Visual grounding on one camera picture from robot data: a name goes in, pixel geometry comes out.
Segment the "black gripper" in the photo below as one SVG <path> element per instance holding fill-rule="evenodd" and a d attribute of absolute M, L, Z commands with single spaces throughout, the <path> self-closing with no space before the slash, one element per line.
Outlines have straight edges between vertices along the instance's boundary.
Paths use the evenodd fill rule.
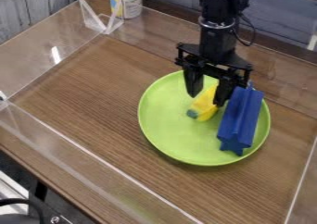
<path fill-rule="evenodd" d="M 187 94 L 194 98 L 204 89 L 204 76 L 220 80 L 213 103 L 224 106 L 234 87 L 245 87 L 252 64 L 237 52 L 240 40 L 236 26 L 224 28 L 201 27 L 200 44 L 178 43 L 175 63 L 183 69 Z"/>

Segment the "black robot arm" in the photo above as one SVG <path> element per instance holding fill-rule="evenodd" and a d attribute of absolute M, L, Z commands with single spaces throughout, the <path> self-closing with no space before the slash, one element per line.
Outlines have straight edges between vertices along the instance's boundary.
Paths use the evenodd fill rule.
<path fill-rule="evenodd" d="M 218 80 L 213 103 L 224 106 L 237 86 L 248 86 L 252 64 L 237 52 L 240 21 L 249 0 L 200 0 L 202 12 L 200 44 L 177 44 L 175 64 L 183 69 L 186 90 L 196 97 L 204 88 L 204 76 Z"/>

